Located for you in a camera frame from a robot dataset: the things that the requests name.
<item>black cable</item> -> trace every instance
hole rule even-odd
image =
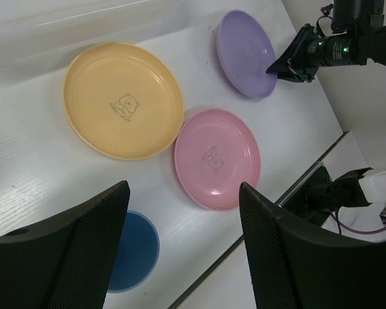
[[[342,227],[340,226],[340,221],[339,221],[339,209],[336,209],[335,213],[336,213],[336,223],[339,229],[339,235],[342,235]]]
[[[319,33],[320,37],[326,37],[326,35],[324,34],[322,28],[320,27],[320,23],[319,23],[319,20],[322,19],[322,18],[328,18],[328,19],[330,19],[332,21],[333,21],[333,18],[330,17],[330,16],[321,16],[321,17],[319,17],[319,19],[316,22],[316,29],[317,29],[317,32]]]
[[[320,9],[321,13],[324,15],[324,16],[329,16],[330,13],[332,12],[332,9],[334,8],[334,5],[331,3],[329,5],[326,5],[324,7],[322,7]]]

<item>white wall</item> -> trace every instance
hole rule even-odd
[[[103,0],[0,0],[0,22],[50,13],[79,5],[88,5],[99,1]]]
[[[305,23],[316,24],[320,8],[332,2],[282,1],[297,30]],[[324,31],[331,34],[329,27]],[[369,61],[363,67],[322,68],[318,76],[343,130],[354,133],[367,163],[386,167],[386,68]]]

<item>pink plate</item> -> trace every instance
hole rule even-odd
[[[214,211],[238,207],[242,182],[256,187],[260,152],[241,119],[223,109],[209,109],[189,119],[175,144],[175,169],[184,190]]]

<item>white table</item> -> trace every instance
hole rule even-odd
[[[256,309],[244,243],[178,309]]]
[[[150,50],[179,80],[186,118],[206,108],[224,108],[246,122],[262,155],[257,189],[271,200],[278,199],[342,131],[318,81],[279,81],[275,92],[260,102],[239,95],[220,71],[214,41],[224,14],[241,9],[260,21],[279,56],[296,33],[281,1],[196,0],[179,5],[170,23],[95,37],[65,46],[56,55],[70,59],[80,46],[102,41],[137,42]],[[154,38],[143,41],[145,37]],[[53,55],[37,59],[54,61]],[[26,65],[28,61],[22,63],[26,76],[26,68],[34,68],[34,63]],[[141,162],[114,160],[88,147],[64,115],[65,71],[61,66],[0,87],[0,235],[128,180],[130,209],[145,214],[156,226],[160,257],[143,284],[129,292],[108,294],[105,308],[165,309],[240,237],[238,211],[211,212],[195,205],[178,183],[172,147]]]

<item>yellow plate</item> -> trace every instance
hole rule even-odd
[[[64,105],[85,142],[125,160],[165,150],[184,116],[182,93],[170,70],[150,52],[116,42],[74,59],[65,76]]]

